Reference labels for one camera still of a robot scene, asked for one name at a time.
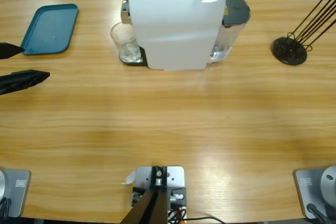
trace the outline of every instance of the white paper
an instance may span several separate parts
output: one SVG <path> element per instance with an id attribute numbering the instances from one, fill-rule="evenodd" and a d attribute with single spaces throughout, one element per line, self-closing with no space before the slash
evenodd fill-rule
<path id="1" fill-rule="evenodd" d="M 125 181 L 123 181 L 122 185 L 131 185 L 135 181 L 135 170 L 133 170 L 126 178 Z"/>

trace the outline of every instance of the cable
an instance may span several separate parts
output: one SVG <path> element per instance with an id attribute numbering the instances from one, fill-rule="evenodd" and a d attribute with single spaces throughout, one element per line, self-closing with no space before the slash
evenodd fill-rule
<path id="1" fill-rule="evenodd" d="M 175 210 L 171 210 L 168 213 L 168 217 L 171 216 L 171 214 L 174 214 L 173 217 L 171 217 L 170 219 L 168 219 L 168 222 L 171 224 L 180 224 L 181 221 L 193 221 L 193 220 L 206 220 L 206 219 L 211 219 L 211 220 L 216 220 L 221 224 L 226 224 L 225 222 L 221 221 L 220 219 L 216 218 L 216 217 L 212 217 L 212 216 L 206 216 L 206 217 L 199 217 L 199 218 L 186 218 L 184 219 L 184 216 L 186 215 L 186 209 L 185 208 L 178 208 Z"/>
<path id="2" fill-rule="evenodd" d="M 199 217 L 199 218 L 186 218 L 186 219 L 182 219 L 182 220 L 183 221 L 192 221 L 192 220 L 206 220 L 206 219 L 216 220 L 221 224 L 226 224 L 225 222 L 221 221 L 220 219 L 217 219 L 216 217 L 212 217 L 212 216 Z"/>
<path id="3" fill-rule="evenodd" d="M 307 205 L 307 210 L 310 211 L 320 221 L 321 224 L 331 224 L 330 219 L 321 213 L 314 204 L 309 203 Z"/>

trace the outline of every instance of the clear glass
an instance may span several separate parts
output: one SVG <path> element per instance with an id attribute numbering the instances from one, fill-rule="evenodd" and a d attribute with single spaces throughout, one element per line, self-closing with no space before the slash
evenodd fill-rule
<path id="1" fill-rule="evenodd" d="M 123 62 L 141 63 L 143 61 L 132 25 L 115 24 L 111 29 L 111 37 L 119 50 L 119 58 Z"/>

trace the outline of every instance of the label sticker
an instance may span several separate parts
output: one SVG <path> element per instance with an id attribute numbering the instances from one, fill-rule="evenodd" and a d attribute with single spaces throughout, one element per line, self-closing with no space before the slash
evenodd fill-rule
<path id="1" fill-rule="evenodd" d="M 302 178 L 301 185 L 303 186 L 311 186 L 313 183 L 310 178 Z"/>
<path id="2" fill-rule="evenodd" d="M 24 179 L 17 179 L 15 183 L 15 187 L 25 187 L 27 181 Z"/>

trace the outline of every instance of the black rod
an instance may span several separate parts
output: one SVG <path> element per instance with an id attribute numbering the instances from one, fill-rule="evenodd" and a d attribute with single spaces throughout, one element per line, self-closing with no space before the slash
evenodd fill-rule
<path id="1" fill-rule="evenodd" d="M 307 29 L 310 29 L 312 26 L 310 26 L 310 24 L 311 23 L 313 23 L 314 21 L 315 21 L 315 19 L 319 16 L 319 14 L 326 8 L 326 6 L 330 3 L 330 1 L 332 1 L 332 0 L 328 0 L 327 2 L 326 2 L 326 4 L 319 10 L 319 12 L 315 15 L 315 17 L 309 22 L 309 24 L 299 33 L 299 35 L 297 36 L 297 39 L 299 39 L 300 37 L 301 37 L 301 35 L 303 34 L 306 34 L 306 30 Z"/>
<path id="2" fill-rule="evenodd" d="M 336 23 L 336 19 L 323 31 L 320 33 L 319 36 L 317 36 L 307 47 L 310 47 L 318 38 L 320 38 L 326 31 L 329 30 L 330 27 L 332 27 Z"/>
<path id="3" fill-rule="evenodd" d="M 336 13 L 336 5 L 331 9 L 327 15 L 316 25 L 316 28 L 314 28 L 313 31 L 311 31 L 309 34 L 307 34 L 305 37 L 303 37 L 299 43 L 303 44 L 305 43 L 318 29 L 321 28 L 334 14 Z"/>
<path id="4" fill-rule="evenodd" d="M 311 10 L 310 11 L 310 13 L 304 18 L 304 20 L 300 23 L 300 25 L 292 32 L 292 33 L 295 33 L 298 29 L 299 29 L 299 27 L 303 24 L 303 22 L 305 22 L 306 21 L 306 19 L 312 14 L 312 12 L 321 4 L 321 2 L 322 2 L 323 0 L 320 0 L 318 3 L 317 3 L 317 5 L 313 8 L 313 10 Z"/>

